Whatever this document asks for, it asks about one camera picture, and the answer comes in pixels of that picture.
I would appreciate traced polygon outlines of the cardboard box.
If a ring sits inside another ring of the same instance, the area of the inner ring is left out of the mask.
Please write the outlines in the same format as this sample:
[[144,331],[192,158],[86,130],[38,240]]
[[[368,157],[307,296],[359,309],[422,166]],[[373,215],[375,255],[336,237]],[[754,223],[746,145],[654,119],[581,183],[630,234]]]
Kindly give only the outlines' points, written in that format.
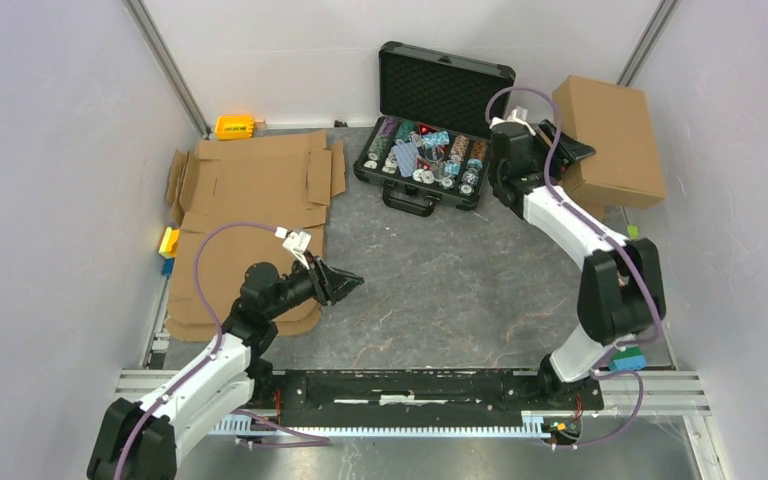
[[645,93],[568,76],[552,93],[562,131],[595,149],[569,167],[562,186],[597,219],[608,207],[648,209],[667,196]]

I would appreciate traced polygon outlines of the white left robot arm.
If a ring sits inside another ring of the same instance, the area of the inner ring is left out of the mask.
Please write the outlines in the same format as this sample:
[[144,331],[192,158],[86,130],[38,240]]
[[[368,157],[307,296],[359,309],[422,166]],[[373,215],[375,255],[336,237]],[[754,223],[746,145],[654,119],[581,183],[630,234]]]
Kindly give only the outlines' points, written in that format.
[[288,274],[268,262],[249,267],[218,335],[197,358],[141,399],[118,398],[107,408],[87,477],[174,478],[227,414],[272,399],[272,365],[263,355],[277,336],[276,318],[308,300],[333,305],[363,282],[313,255]]

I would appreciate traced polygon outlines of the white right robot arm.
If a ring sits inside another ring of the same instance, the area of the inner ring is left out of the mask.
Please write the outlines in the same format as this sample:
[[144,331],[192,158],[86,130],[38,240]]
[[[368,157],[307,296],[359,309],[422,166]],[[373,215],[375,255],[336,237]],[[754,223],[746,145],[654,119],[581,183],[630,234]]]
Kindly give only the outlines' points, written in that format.
[[537,374],[540,400],[562,408],[614,353],[662,333],[665,300],[658,249],[629,239],[578,206],[551,176],[554,148],[521,120],[490,124],[490,172],[494,196],[518,218],[559,246],[581,276],[578,325],[548,354]]

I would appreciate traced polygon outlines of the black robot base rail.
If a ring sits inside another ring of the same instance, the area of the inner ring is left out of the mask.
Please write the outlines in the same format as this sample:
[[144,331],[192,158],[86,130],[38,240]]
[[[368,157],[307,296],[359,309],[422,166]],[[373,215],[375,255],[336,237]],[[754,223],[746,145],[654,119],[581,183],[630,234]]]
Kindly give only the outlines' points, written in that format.
[[328,428],[515,427],[524,412],[599,411],[598,381],[563,386],[541,369],[275,370],[244,404],[282,426]]

